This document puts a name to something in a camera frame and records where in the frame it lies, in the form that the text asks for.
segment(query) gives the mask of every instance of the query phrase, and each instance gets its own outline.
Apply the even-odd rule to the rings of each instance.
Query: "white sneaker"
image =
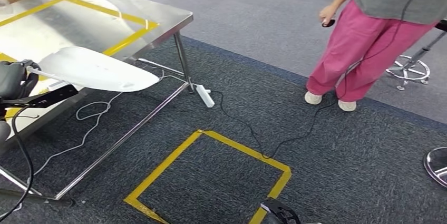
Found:
[[[357,108],[357,102],[343,102],[338,100],[338,107],[345,112],[353,112]]]
[[[317,105],[321,103],[322,100],[322,96],[321,95],[314,95],[310,92],[306,92],[306,95],[304,95],[304,100],[306,100],[306,102],[308,104],[313,104],[313,105]]]

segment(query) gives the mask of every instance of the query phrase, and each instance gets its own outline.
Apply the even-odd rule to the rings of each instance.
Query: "cord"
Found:
[[[106,113],[110,110],[110,108],[112,107],[112,104],[111,104],[111,103],[113,102],[113,100],[115,100],[116,98],[118,98],[121,94],[123,94],[123,92],[118,93],[116,96],[114,96],[113,98],[111,98],[108,102],[105,102],[105,101],[92,102],[92,103],[90,103],[90,104],[84,105],[83,107],[79,108],[79,109],[76,111],[76,119],[77,119],[78,121],[83,121],[83,120],[86,120],[86,119],[89,119],[89,118],[92,118],[92,117],[97,117],[97,118],[96,118],[96,123],[95,123],[95,125],[94,125],[93,127],[91,127],[91,128],[87,131],[87,133],[82,137],[81,144],[79,144],[79,145],[77,145],[77,146],[75,146],[75,147],[66,149],[66,150],[64,150],[64,151],[62,151],[62,152],[59,152],[59,153],[57,153],[57,154],[54,154],[54,155],[50,156],[48,159],[46,159],[45,163],[44,163],[44,164],[43,164],[43,165],[42,165],[42,166],[41,166],[41,167],[34,173],[34,175],[37,175],[37,174],[39,174],[40,172],[42,172],[42,170],[48,165],[48,163],[50,162],[50,160],[51,160],[52,158],[57,157],[57,156],[60,156],[60,155],[62,155],[62,154],[65,154],[65,153],[67,153],[67,152],[70,152],[70,151],[72,151],[72,150],[75,150],[75,149],[78,149],[78,148],[84,146],[84,144],[85,144],[85,140],[87,139],[87,137],[89,136],[89,134],[90,134],[93,130],[95,130],[95,129],[98,127],[99,122],[100,122],[100,120],[101,120],[101,116],[104,115],[104,114],[106,114]],[[80,113],[82,110],[84,110],[85,108],[87,108],[87,107],[89,107],[89,106],[95,105],[95,104],[105,104],[106,107],[105,107],[105,109],[104,109],[102,112],[95,113],[95,114],[92,114],[92,115],[88,115],[88,116],[85,116],[85,117],[80,117],[80,116],[79,116],[79,113]]]
[[[363,58],[363,59],[361,59],[360,61],[358,61],[358,62],[354,63],[353,65],[351,65],[351,66],[346,70],[346,72],[344,73],[344,79],[342,80],[342,81],[345,82],[345,93],[344,93],[341,97],[339,97],[339,99],[343,98],[343,97],[346,95],[346,90],[347,90],[346,76],[347,76],[347,74],[349,73],[349,71],[350,71],[351,69],[353,69],[354,67],[356,67],[357,65],[359,65],[360,63],[362,63],[362,62],[364,62],[364,61],[366,61],[366,60],[369,60],[369,59],[371,59],[371,58],[373,58],[373,57],[379,55],[380,53],[382,53],[383,51],[385,51],[386,49],[388,49],[388,48],[394,43],[395,38],[397,37],[397,34],[398,34],[398,32],[399,32],[399,30],[400,30],[400,27],[401,27],[401,25],[402,25],[402,21],[405,19],[406,11],[407,11],[408,7],[410,6],[410,4],[412,3],[412,1],[413,1],[413,0],[408,0],[408,2],[405,4],[405,6],[404,6],[404,8],[403,8],[403,10],[402,10],[402,14],[401,14],[400,22],[399,22],[399,24],[398,24],[398,26],[397,26],[397,28],[396,28],[395,33],[393,34],[392,39],[390,40],[390,43],[389,43],[387,46],[385,46],[382,50],[380,50],[379,52],[377,52],[376,54],[374,54],[374,55],[372,55],[372,56],[370,56],[370,57],[368,57],[368,58]],[[180,78],[178,78],[178,77],[176,77],[176,76],[173,76],[173,75],[165,75],[165,71],[164,71],[164,70],[162,70],[162,76],[159,77],[159,82],[161,82],[163,79],[168,78],[168,77],[171,77],[171,78],[174,78],[174,79],[176,79],[176,80],[185,82],[184,80],[182,80],[182,79],[180,79]],[[238,119],[238,118],[235,118],[235,117],[229,115],[229,114],[227,113],[227,111],[225,111],[224,106],[223,106],[223,103],[224,103],[224,94],[223,94],[222,92],[220,92],[220,91],[211,91],[211,92],[220,93],[220,95],[221,95],[220,109],[221,109],[221,111],[222,111],[227,117],[229,117],[229,118],[231,118],[231,119],[234,119],[234,120],[236,120],[236,121],[239,121],[240,123],[242,123],[242,124],[244,124],[245,126],[249,127],[251,136],[252,136],[252,137],[256,140],[256,142],[258,143],[259,148],[260,148],[260,151],[261,151],[261,154],[262,154],[262,156],[263,156],[264,158],[266,158],[266,159],[273,158],[273,157],[276,155],[276,153],[278,152],[279,148],[280,148],[283,144],[285,144],[285,143],[287,143],[287,142],[290,142],[290,141],[300,140],[300,139],[303,139],[303,138],[305,138],[305,137],[308,137],[308,136],[312,133],[312,131],[313,131],[313,129],[314,129],[314,126],[315,126],[315,122],[316,122],[316,118],[317,118],[317,116],[318,116],[318,113],[319,113],[321,110],[323,110],[323,109],[325,109],[325,108],[328,108],[328,107],[331,107],[331,106],[333,106],[334,104],[337,103],[337,102],[334,102],[334,103],[329,104],[329,105],[327,105],[327,106],[318,108],[318,109],[315,111],[314,115],[312,116],[312,123],[310,124],[309,130],[307,130],[307,132],[306,132],[304,135],[299,136],[299,137],[296,137],[296,138],[291,138],[291,139],[288,139],[288,140],[284,140],[284,141],[280,142],[280,143],[275,147],[275,150],[274,150],[273,154],[270,155],[270,156],[267,156],[267,155],[265,155],[265,153],[264,153],[264,151],[263,151],[262,144],[261,144],[261,142],[257,139],[256,134],[255,134],[253,128],[251,127],[251,125],[249,125],[248,123],[246,123],[246,122],[244,122],[244,121],[242,121],[242,120],[240,120],[240,119]],[[109,109],[111,108],[111,102],[112,102],[114,99],[116,99],[118,96],[120,96],[121,94],[122,94],[122,92],[119,93],[118,95],[116,95],[115,97],[113,97],[109,102],[103,102],[103,101],[100,101],[100,102],[93,102],[93,103],[90,103],[90,104],[88,104],[88,105],[85,105],[85,106],[81,107],[81,108],[76,112],[76,118],[77,118],[79,121],[82,121],[82,120],[85,120],[85,119],[88,119],[88,118],[91,118],[91,117],[94,117],[94,116],[98,116],[97,119],[96,119],[96,124],[95,124],[90,130],[88,130],[88,132],[84,135],[81,144],[79,144],[79,145],[77,145],[77,146],[75,146],[75,147],[73,147],[73,148],[64,150],[64,151],[62,151],[62,152],[60,152],[60,153],[57,153],[57,154],[55,154],[55,155],[50,156],[50,157],[47,159],[47,161],[41,166],[41,168],[40,168],[39,170],[36,171],[36,173],[35,173],[34,175],[36,175],[36,174],[38,174],[39,172],[41,172],[41,171],[46,167],[46,165],[49,163],[49,161],[50,161],[53,157],[56,157],[56,156],[58,156],[58,155],[61,155],[61,154],[67,153],[67,152],[69,152],[69,151],[71,151],[71,150],[74,150],[74,149],[77,149],[77,148],[82,147],[82,146],[85,144],[85,139],[86,139],[86,137],[87,137],[87,136],[88,136],[88,135],[89,135],[89,134],[90,134],[90,133],[91,133],[91,132],[98,126],[98,125],[99,125],[101,116],[102,116],[103,114],[107,113],[107,112],[109,111]],[[88,107],[88,106],[90,106],[90,105],[99,104],[99,103],[102,103],[102,104],[106,104],[106,105],[107,105],[106,109],[105,109],[103,112],[100,112],[100,113],[97,113],[97,114],[93,114],[93,115],[89,115],[89,116],[86,116],[86,117],[83,117],[83,118],[80,118],[80,117],[79,117],[79,112],[80,112],[82,109],[85,109],[86,107]]]
[[[32,184],[33,184],[33,180],[34,180],[34,166],[33,166],[33,161],[31,160],[30,154],[28,153],[28,151],[26,150],[25,144],[22,141],[22,138],[20,137],[20,134],[17,130],[17,125],[16,125],[16,120],[19,117],[19,115],[25,111],[29,106],[26,106],[22,109],[20,109],[14,116],[12,119],[12,129],[13,132],[15,134],[15,139],[17,140],[17,143],[20,147],[20,150],[23,153],[23,156],[26,159],[26,162],[28,164],[29,170],[30,170],[30,179],[28,181],[28,187],[26,188],[26,190],[23,192],[22,197],[19,199],[19,201],[17,202],[17,204],[8,212],[4,213],[3,215],[0,216],[0,222],[2,222],[3,220],[5,220],[9,215],[11,215],[11,213],[18,211],[22,208],[22,202],[25,200],[26,196],[28,195],[28,193],[31,190]]]
[[[413,0],[408,0],[408,1],[406,2],[405,6],[404,6],[404,8],[403,8],[403,10],[402,10],[402,14],[401,14],[401,18],[400,18],[399,24],[398,24],[398,26],[397,26],[397,28],[396,28],[396,31],[395,31],[394,34],[393,34],[393,37],[392,37],[391,40],[390,40],[390,43],[388,43],[388,45],[386,45],[386,46],[385,46],[383,49],[381,49],[379,52],[377,52],[377,53],[375,53],[375,54],[373,54],[373,55],[371,55],[371,56],[369,56],[369,57],[367,57],[367,58],[363,58],[363,59],[361,59],[360,61],[358,61],[358,62],[354,63],[353,65],[351,65],[350,67],[348,67],[348,69],[347,69],[346,72],[344,73],[344,78],[342,79],[342,81],[345,83],[345,93],[344,93],[342,96],[340,96],[339,99],[342,99],[342,98],[346,95],[346,92],[347,92],[347,80],[346,80],[346,76],[348,75],[348,73],[349,73],[354,67],[358,66],[360,63],[362,63],[362,62],[364,62],[364,61],[366,61],[366,60],[369,60],[369,59],[371,59],[371,58],[373,58],[373,57],[375,57],[375,56],[381,54],[382,52],[384,52],[386,49],[388,49],[388,48],[394,43],[394,41],[395,41],[395,39],[396,39],[396,37],[397,37],[397,34],[398,34],[398,32],[399,32],[399,30],[400,30],[400,28],[401,28],[402,22],[403,22],[403,20],[405,19],[405,15],[406,15],[407,9],[408,9],[408,7],[411,5],[412,2],[413,2]],[[319,113],[321,110],[326,109],[326,108],[329,108],[329,107],[331,107],[331,106],[333,106],[333,105],[335,105],[335,104],[337,103],[337,101],[336,101],[336,102],[333,102],[332,104],[329,104],[329,105],[323,106],[323,107],[321,107],[321,108],[318,108],[318,109],[315,111],[314,115],[312,116],[312,122],[311,122],[311,124],[310,124],[309,129],[307,130],[307,132],[306,132],[304,135],[299,136],[299,137],[295,137],[295,138],[291,138],[291,139],[287,139],[287,140],[284,140],[284,141],[280,142],[280,143],[275,147],[275,150],[273,151],[273,154],[270,155],[270,156],[266,156],[265,153],[264,153],[264,151],[263,151],[263,146],[262,146],[261,142],[258,140],[258,138],[256,137],[256,133],[254,132],[254,130],[253,130],[253,128],[251,127],[251,125],[248,124],[248,123],[246,123],[246,122],[244,122],[244,121],[241,120],[241,119],[238,119],[238,118],[235,118],[235,117],[229,115],[228,112],[225,111],[224,106],[223,106],[223,103],[224,103],[224,94],[223,94],[222,92],[220,92],[220,91],[211,91],[211,92],[216,92],[216,93],[219,93],[219,94],[221,95],[221,99],[220,99],[220,109],[222,110],[222,112],[223,112],[227,117],[229,117],[229,118],[231,118],[231,119],[234,119],[234,120],[236,120],[236,121],[239,121],[240,123],[244,124],[246,127],[248,127],[248,128],[250,129],[250,134],[251,134],[251,136],[256,140],[257,144],[259,145],[259,149],[260,149],[261,155],[262,155],[264,158],[266,158],[266,159],[273,158],[273,157],[277,154],[279,148],[280,148],[283,144],[285,144],[285,143],[287,143],[287,142],[290,142],[290,141],[300,140],[300,139],[303,139],[303,138],[305,138],[305,137],[308,137],[308,136],[312,133],[312,131],[313,131],[313,129],[314,129],[314,126],[315,126],[315,122],[316,122],[316,118],[317,118],[317,116],[318,116],[318,113]]]
[[[400,30],[400,28],[401,28],[401,26],[402,26],[402,22],[403,22],[403,20],[405,19],[405,15],[406,15],[406,12],[407,12],[407,10],[408,10],[408,7],[411,5],[412,2],[413,2],[413,0],[408,0],[408,1],[406,2],[406,4],[405,4],[404,8],[402,9],[402,12],[401,12],[401,18],[399,19],[400,21],[399,21],[399,23],[398,23],[398,25],[397,25],[397,27],[396,27],[396,31],[394,32],[394,34],[393,34],[393,36],[392,36],[390,42],[388,43],[388,45],[386,45],[383,49],[381,49],[379,52],[377,52],[377,53],[371,55],[370,57],[368,57],[368,58],[363,58],[363,59],[361,59],[360,61],[354,63],[353,65],[351,65],[351,66],[346,70],[346,72],[344,73],[344,77],[343,77],[343,79],[342,79],[342,81],[345,82],[345,93],[344,93],[341,97],[339,97],[339,99],[342,99],[342,98],[346,95],[346,92],[347,92],[347,80],[346,80],[346,76],[348,75],[348,73],[349,73],[354,67],[358,66],[360,63],[362,63],[362,62],[364,62],[364,61],[366,61],[366,60],[369,60],[369,59],[371,59],[371,58],[373,58],[373,57],[375,57],[375,56],[381,54],[382,52],[384,52],[386,49],[388,49],[388,48],[394,43],[394,41],[396,40],[397,34],[398,34],[398,32],[399,32],[399,30]]]

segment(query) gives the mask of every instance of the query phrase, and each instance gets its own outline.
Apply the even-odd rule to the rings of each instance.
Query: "yellow tape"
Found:
[[[152,22],[149,20],[145,20],[143,18],[140,17],[136,17],[136,16],[132,16],[126,13],[121,13],[112,9],[108,9],[105,7],[102,7],[100,5],[96,5],[96,4],[92,4],[83,0],[51,0],[48,1],[44,4],[41,4],[39,6],[36,6],[34,8],[31,8],[27,11],[24,11],[22,13],[19,13],[13,17],[7,18],[6,20],[3,20],[0,22],[0,27],[7,25],[9,23],[12,23],[16,20],[20,20],[23,17],[29,16],[31,14],[34,14],[36,12],[39,12],[41,10],[44,10],[52,5],[55,5],[59,2],[62,1],[68,1],[74,4],[78,4],[90,9],[93,9],[95,11],[100,11],[115,17],[120,17],[122,19],[128,20],[128,21],[133,21],[136,22],[140,25],[143,26],[142,29],[138,30],[137,32],[133,33],[132,35],[130,35],[129,37],[123,39],[122,41],[116,43],[115,45],[109,47],[108,49],[106,49],[103,54],[107,55],[107,56],[112,56],[114,54],[116,54],[117,52],[119,52],[120,50],[122,50],[123,48],[125,48],[126,46],[128,46],[129,44],[131,44],[132,42],[136,41],[137,39],[141,38],[142,36],[144,36],[147,32],[151,31],[152,29],[156,28],[157,26],[159,26],[159,23],[156,22]],[[11,61],[11,62],[15,62],[15,60],[9,56],[7,56],[6,54],[0,53],[0,61]],[[44,81],[47,78],[44,76],[39,76],[39,81]],[[8,109],[7,111],[7,115],[6,116],[14,116],[14,114],[17,113],[17,111],[19,111],[19,109]]]
[[[281,171],[283,171],[283,174],[278,179],[276,184],[271,189],[270,193],[268,194],[268,197],[277,198],[283,188],[286,186],[288,180],[291,177],[291,171],[289,166],[282,164],[274,159],[265,159],[261,153],[250,149],[236,141],[233,141],[225,136],[222,136],[216,132],[213,131],[201,131],[198,130],[194,132],[190,137],[188,137],[180,146],[178,146],[156,169],[148,176],[146,177],[141,184],[139,184],[125,199],[124,201],[137,210],[141,211],[146,216],[157,220],[163,224],[169,224],[167,221],[163,220],[160,216],[158,216],[154,211],[150,210],[147,206],[142,204],[138,197],[157,179],[165,170],[166,168],[173,163],[173,161],[183,152],[191,146],[202,134],[205,134],[215,140],[218,140],[232,148],[235,148],[251,157],[254,157],[266,164],[269,164]],[[265,210],[263,210],[261,207],[256,211],[255,215],[250,220],[249,224],[260,224],[262,220],[264,219],[266,215]]]

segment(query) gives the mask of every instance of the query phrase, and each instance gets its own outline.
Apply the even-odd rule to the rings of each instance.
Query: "gray carpet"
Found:
[[[238,54],[308,76],[323,52],[331,29],[321,28],[317,14],[331,0],[153,0],[194,12],[184,35]],[[433,30],[406,55],[432,41]],[[424,58],[432,69],[429,85],[410,84],[384,76],[368,97],[447,123],[447,45],[440,42]]]
[[[224,109],[252,125],[267,154],[278,143],[309,130],[318,107],[302,98],[304,77],[189,38],[184,44],[194,82],[224,93]],[[173,42],[148,58],[176,66]],[[36,187],[53,194],[61,190],[177,84],[166,79],[148,90],[120,96],[85,147],[52,160],[36,176]],[[77,145],[94,124],[94,119],[76,121],[78,107],[114,95],[97,91],[36,132],[27,141],[36,166]],[[213,97],[219,104],[219,94]],[[330,102],[332,94],[322,105]],[[74,206],[28,203],[5,223],[156,223],[123,199],[197,129],[216,131],[259,151],[246,126],[225,116],[219,105],[206,109],[198,96],[185,92],[70,192]],[[444,223],[447,192],[427,177],[422,157],[445,146],[446,139],[447,125],[374,100],[362,101],[354,113],[331,106],[320,111],[310,136],[285,144],[275,156],[293,174],[279,199],[305,222]],[[1,156],[0,163],[26,178],[17,149]],[[254,215],[279,175],[259,160],[201,137],[139,200],[171,224],[242,224]],[[0,181],[2,188],[9,186]],[[2,200],[0,209],[11,204]]]

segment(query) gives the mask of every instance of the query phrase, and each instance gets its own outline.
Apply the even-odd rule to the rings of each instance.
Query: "person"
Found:
[[[347,0],[334,0],[319,17],[327,25]],[[338,106],[354,111],[374,82],[447,16],[447,0],[350,0],[310,75],[305,100],[317,105],[335,88]]]

